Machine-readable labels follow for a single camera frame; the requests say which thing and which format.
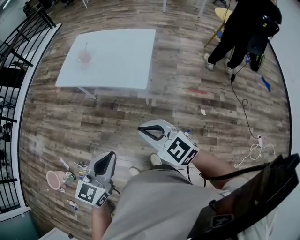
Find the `black pants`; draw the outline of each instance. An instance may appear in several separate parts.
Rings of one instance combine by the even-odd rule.
[[[245,54],[248,52],[247,48],[250,38],[250,31],[247,32],[242,27],[225,27],[221,41],[208,58],[208,62],[216,64],[216,62],[223,59],[235,47],[227,66],[232,69],[236,68],[242,63]]]

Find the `power strip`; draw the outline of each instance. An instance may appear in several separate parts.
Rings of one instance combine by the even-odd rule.
[[[258,145],[259,145],[260,147],[262,147],[262,146],[263,146],[263,139],[262,139],[262,136],[257,135],[257,138],[258,138]]]

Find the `black metal railing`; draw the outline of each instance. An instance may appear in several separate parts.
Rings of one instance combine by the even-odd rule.
[[[11,158],[15,105],[26,72],[55,23],[41,7],[25,19],[0,46],[0,214],[20,207]]]

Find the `shoe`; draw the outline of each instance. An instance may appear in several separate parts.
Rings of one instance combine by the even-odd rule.
[[[208,70],[214,70],[214,64],[208,62],[209,57],[210,55],[208,53],[204,55],[205,66]]]
[[[230,68],[228,67],[228,63],[229,63],[229,59],[227,58],[225,61],[224,61],[224,64],[225,64],[225,71],[226,73],[228,74],[229,76],[229,79],[231,78],[231,76],[235,73],[235,68]]]
[[[151,163],[153,166],[155,165],[162,165],[161,159],[158,155],[152,154],[150,157]]]
[[[129,173],[130,173],[130,175],[133,177],[133,176],[136,176],[136,175],[138,175],[139,173],[141,173],[141,171],[138,170],[136,167],[131,167],[131,168],[129,169]]]

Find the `wooden floor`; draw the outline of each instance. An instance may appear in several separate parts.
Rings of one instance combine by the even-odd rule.
[[[150,167],[149,156],[155,150],[141,139],[136,128],[149,120],[164,119],[183,130],[191,130],[192,139],[235,165],[257,143],[249,133],[241,105],[234,96],[224,72],[223,62],[215,71],[205,68],[203,55],[213,31],[221,24],[214,5],[207,3],[203,19],[191,0],[168,0],[162,12],[162,0],[92,0],[85,9],[82,1],[65,9],[55,6],[51,18],[63,23],[44,56],[26,100],[20,138],[20,161],[25,198],[37,223],[45,231],[57,227],[78,239],[90,239],[91,207],[79,203],[74,211],[66,202],[74,200],[76,183],[61,194],[48,187],[46,172],[64,170],[63,158],[78,175],[74,164],[89,161],[97,154],[113,150],[118,161],[114,181],[122,190],[129,179],[128,169]],[[87,98],[75,88],[55,87],[63,61],[76,36],[90,31],[118,28],[155,28],[153,80],[149,83],[150,104],[143,93],[133,90],[89,89],[97,99]],[[271,84],[268,92],[261,75]],[[263,143],[272,143],[276,154],[288,154],[289,115],[278,66],[268,47],[260,74],[244,68],[233,83],[239,97],[247,98],[249,124]],[[273,160],[267,147],[261,157],[249,158],[240,167]],[[203,182],[195,169],[195,184]],[[117,202],[118,196],[112,199]]]

